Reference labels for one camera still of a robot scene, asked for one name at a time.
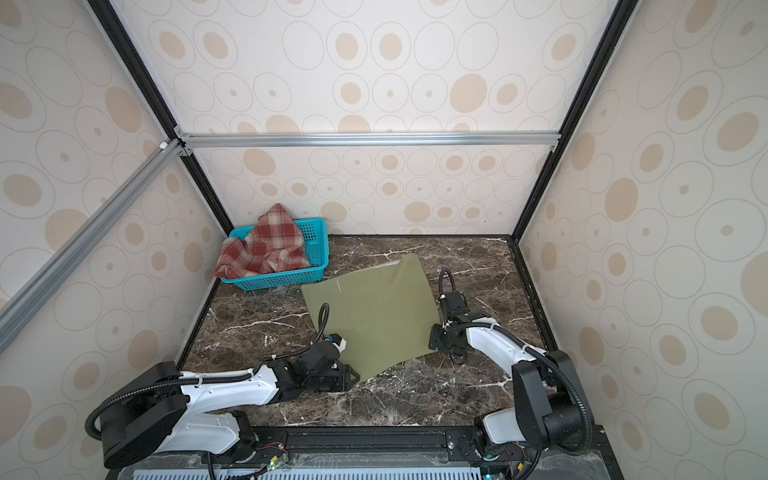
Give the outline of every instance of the plaid cloth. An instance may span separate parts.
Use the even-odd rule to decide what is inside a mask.
[[[285,207],[276,204],[259,217],[245,241],[224,241],[214,275],[232,280],[309,267],[304,235]]]

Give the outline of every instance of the aluminum frame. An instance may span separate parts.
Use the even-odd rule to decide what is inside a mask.
[[[168,163],[181,153],[179,140],[164,142],[108,202],[11,298],[0,311],[0,352],[53,296]]]
[[[190,134],[176,129],[187,147],[401,147],[435,145],[557,145],[557,131],[395,132],[365,134]]]

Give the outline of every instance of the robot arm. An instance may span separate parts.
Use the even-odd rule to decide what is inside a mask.
[[[447,275],[454,287],[442,291]],[[429,348],[446,351],[456,363],[463,363],[467,347],[483,352],[512,379],[515,407],[481,417],[476,422],[485,454],[493,456],[508,442],[527,442],[541,451],[557,446],[580,455],[591,443],[594,420],[573,362],[565,352],[546,352],[506,331],[490,316],[470,310],[464,295],[455,289],[449,270],[439,279],[442,324],[435,324]],[[545,385],[555,387],[548,392]],[[564,440],[581,432],[575,449],[563,447]]]
[[[101,440],[104,466],[123,468],[155,452],[187,450],[226,453],[235,462],[247,460],[258,438],[245,413],[207,412],[285,402],[303,392],[345,392],[359,380],[339,361],[346,341],[336,334],[323,338],[327,316],[326,304],[320,313],[320,333],[309,347],[272,356],[252,369],[179,372],[172,362],[151,367],[86,420],[86,432]],[[96,419],[101,430],[96,429]]]

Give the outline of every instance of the olive green towel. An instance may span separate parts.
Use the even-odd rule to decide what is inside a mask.
[[[431,352],[429,331],[439,318],[414,253],[397,263],[302,285],[301,291],[315,328],[320,307],[330,305],[326,333],[346,340],[341,361],[355,369],[361,381]]]

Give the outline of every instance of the wall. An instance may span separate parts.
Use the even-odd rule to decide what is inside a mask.
[[[185,131],[557,130],[615,4],[120,0]]]
[[[164,135],[72,0],[0,8],[0,308]]]
[[[197,149],[236,225],[276,202],[331,233],[507,234],[545,145]]]
[[[645,2],[522,241],[630,480],[768,471],[767,18]]]
[[[223,241],[172,161],[0,353],[0,478],[103,479],[85,417],[156,362],[175,360]]]

